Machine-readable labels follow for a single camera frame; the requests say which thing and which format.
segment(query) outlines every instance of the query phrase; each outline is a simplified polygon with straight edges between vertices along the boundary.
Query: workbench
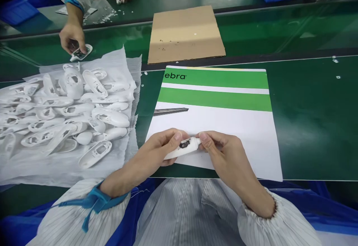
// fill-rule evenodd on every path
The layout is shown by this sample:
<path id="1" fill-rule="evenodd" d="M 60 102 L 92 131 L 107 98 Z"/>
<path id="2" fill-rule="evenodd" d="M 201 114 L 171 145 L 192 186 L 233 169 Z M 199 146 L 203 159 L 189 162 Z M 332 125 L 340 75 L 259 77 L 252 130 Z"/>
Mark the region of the workbench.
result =
<path id="1" fill-rule="evenodd" d="M 266 69 L 284 179 L 357 181 L 357 2 L 225 12 L 217 13 L 216 19 L 226 57 L 168 65 Z M 147 65 L 150 34 L 151 22 L 85 30 L 86 43 L 94 47 L 87 60 L 123 45 L 127 57 L 142 54 L 139 146 L 145 141 L 167 65 Z M 37 66 L 69 61 L 57 34 L 6 38 L 0 52 L 2 87 L 37 74 Z M 174 164 L 154 176 L 212 178 L 216 174 Z M 2 193 L 3 208 L 15 214 L 59 198 L 66 190 L 18 185 Z M 26 203 L 14 204 L 21 198 Z"/>

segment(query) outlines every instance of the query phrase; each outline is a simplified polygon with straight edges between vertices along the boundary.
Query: paper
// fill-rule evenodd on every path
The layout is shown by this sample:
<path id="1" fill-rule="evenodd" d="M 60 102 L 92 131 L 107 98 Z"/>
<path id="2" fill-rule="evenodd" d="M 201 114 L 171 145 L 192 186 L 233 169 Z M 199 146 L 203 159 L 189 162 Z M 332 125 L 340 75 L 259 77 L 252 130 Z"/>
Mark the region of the paper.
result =
<path id="1" fill-rule="evenodd" d="M 89 8 L 89 10 L 83 15 L 83 18 L 86 19 L 88 18 L 91 14 L 93 14 L 95 11 L 97 11 L 97 9 L 95 8 Z M 63 14 L 63 15 L 68 15 L 68 12 L 67 12 L 67 8 L 66 6 L 58 9 L 56 11 L 56 13 L 60 13 L 60 14 Z"/>
<path id="2" fill-rule="evenodd" d="M 188 110 L 154 116 L 147 139 L 172 127 L 190 136 L 205 130 L 235 135 L 258 178 L 282 181 L 268 89 L 263 69 L 167 66 L 156 109 Z M 214 169 L 203 151 L 178 157 L 175 163 Z"/>
<path id="3" fill-rule="evenodd" d="M 154 14 L 148 64 L 225 55 L 211 6 Z"/>

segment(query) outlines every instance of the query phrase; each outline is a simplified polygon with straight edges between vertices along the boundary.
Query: white plastic housing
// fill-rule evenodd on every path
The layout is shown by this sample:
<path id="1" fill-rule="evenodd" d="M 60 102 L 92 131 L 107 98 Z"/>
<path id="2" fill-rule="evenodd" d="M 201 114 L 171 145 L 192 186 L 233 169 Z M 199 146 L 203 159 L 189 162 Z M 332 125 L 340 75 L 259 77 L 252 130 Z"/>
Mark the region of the white plastic housing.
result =
<path id="1" fill-rule="evenodd" d="M 35 112 L 39 120 L 51 120 L 57 116 L 57 113 L 51 107 L 36 108 Z"/>
<path id="2" fill-rule="evenodd" d="M 49 97 L 57 97 L 59 95 L 59 92 L 55 87 L 56 85 L 55 79 L 53 79 L 53 77 L 48 73 L 44 74 L 43 79 L 44 79 L 43 82 L 44 82 L 45 94 Z"/>
<path id="3" fill-rule="evenodd" d="M 32 123 L 29 125 L 28 129 L 31 132 L 40 132 L 47 128 L 53 127 L 58 124 L 62 124 L 65 121 L 64 118 L 54 118 L 51 120 L 44 120 L 44 121 L 38 121 L 35 123 Z"/>
<path id="4" fill-rule="evenodd" d="M 64 107 L 73 104 L 69 97 L 35 97 L 35 107 Z"/>
<path id="5" fill-rule="evenodd" d="M 56 111 L 67 117 L 71 116 L 79 116 L 84 112 L 91 112 L 94 109 L 94 104 L 91 103 L 83 103 L 79 105 L 71 105 L 63 108 L 56 108 Z"/>
<path id="6" fill-rule="evenodd" d="M 110 152 L 112 143 L 110 141 L 100 141 L 86 152 L 78 161 L 82 169 L 90 168 Z"/>
<path id="7" fill-rule="evenodd" d="M 187 153 L 194 152 L 199 148 L 201 140 L 199 138 L 191 137 L 183 140 L 180 145 L 173 151 L 167 154 L 164 160 L 176 158 L 178 156 L 186 155 Z"/>
<path id="8" fill-rule="evenodd" d="M 20 103 L 18 105 L 13 104 L 9 107 L 5 107 L 5 108 L 0 108 L 0 113 L 6 113 L 6 114 L 10 114 L 10 115 L 19 115 L 22 113 L 25 113 L 29 110 L 31 110 L 34 107 L 34 103 L 31 102 L 25 102 L 25 103 Z"/>
<path id="9" fill-rule="evenodd" d="M 58 150 L 58 153 L 67 153 L 75 150 L 77 148 L 78 143 L 73 139 L 66 139 L 63 143 L 63 146 L 60 150 Z"/>
<path id="10" fill-rule="evenodd" d="M 106 98 L 108 97 L 108 92 L 101 84 L 101 82 L 97 79 L 97 77 L 89 70 L 85 70 L 82 73 L 86 84 L 89 85 L 92 92 L 99 98 Z"/>
<path id="11" fill-rule="evenodd" d="M 93 133 L 91 131 L 84 131 L 75 137 L 76 141 L 82 145 L 88 145 L 92 141 Z"/>
<path id="12" fill-rule="evenodd" d="M 125 110 L 127 109 L 129 106 L 129 104 L 127 102 L 116 102 L 116 103 L 97 103 L 96 107 L 102 107 L 102 108 L 106 108 L 106 109 L 110 109 L 110 110 L 116 110 L 116 111 L 121 111 L 121 110 Z"/>
<path id="13" fill-rule="evenodd" d="M 83 76 L 74 67 L 65 69 L 65 85 L 67 96 L 77 100 L 83 95 Z"/>
<path id="14" fill-rule="evenodd" d="M 115 140 L 127 134 L 126 128 L 110 128 L 105 133 L 94 133 L 92 142 Z"/>
<path id="15" fill-rule="evenodd" d="M 0 96 L 0 104 L 20 104 L 30 102 L 31 97 L 25 94 L 13 94 Z"/>
<path id="16" fill-rule="evenodd" d="M 34 147 L 51 140 L 63 127 L 63 124 L 55 125 L 43 131 L 34 133 L 22 139 L 21 144 L 25 147 Z"/>
<path id="17" fill-rule="evenodd" d="M 128 116 L 121 112 L 98 107 L 92 110 L 92 118 L 119 128 L 129 127 Z"/>
<path id="18" fill-rule="evenodd" d="M 0 125 L 12 126 L 19 123 L 20 118 L 16 115 L 0 114 Z"/>

